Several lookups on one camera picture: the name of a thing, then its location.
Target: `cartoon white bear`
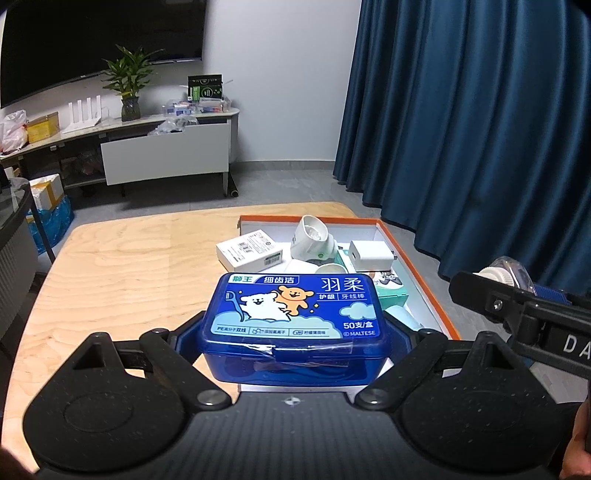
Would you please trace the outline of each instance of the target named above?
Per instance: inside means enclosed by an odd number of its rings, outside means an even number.
[[[281,310],[286,308],[286,305],[276,302],[276,298],[276,291],[259,293],[250,297],[240,297],[240,301],[246,303],[246,305],[240,305],[240,307],[251,316],[251,319],[289,321],[290,318]]]

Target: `cartoon orange bear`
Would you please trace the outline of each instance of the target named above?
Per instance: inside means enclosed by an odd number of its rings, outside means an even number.
[[[308,308],[306,298],[314,294],[313,291],[305,291],[302,288],[286,287],[284,285],[279,286],[278,289],[279,296],[275,301],[285,303],[286,307],[283,310],[292,316],[299,314],[298,307]]]

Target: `white wall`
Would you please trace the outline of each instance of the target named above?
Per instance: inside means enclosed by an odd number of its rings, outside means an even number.
[[[241,160],[334,160],[345,107],[361,0],[208,0],[203,65],[157,67],[140,93],[142,113],[159,113],[185,90],[187,75],[222,73],[241,109]],[[121,103],[98,79],[56,87],[11,105],[30,118],[67,102],[103,95],[111,116]]]

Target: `white power adapter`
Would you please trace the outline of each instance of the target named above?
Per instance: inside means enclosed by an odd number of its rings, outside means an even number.
[[[384,272],[392,268],[394,254],[385,242],[352,240],[349,258],[357,272]]]

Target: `white router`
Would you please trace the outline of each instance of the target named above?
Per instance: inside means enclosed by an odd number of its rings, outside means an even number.
[[[92,101],[90,97],[86,99],[86,109],[88,110],[88,118],[85,120],[82,116],[82,100],[78,100],[78,121],[74,121],[74,107],[72,102],[68,103],[70,109],[70,125],[65,127],[61,133],[66,134],[68,132],[74,132],[76,130],[82,130],[83,128],[90,128],[100,122],[102,105],[100,104],[100,95],[96,96],[96,116],[92,115]]]

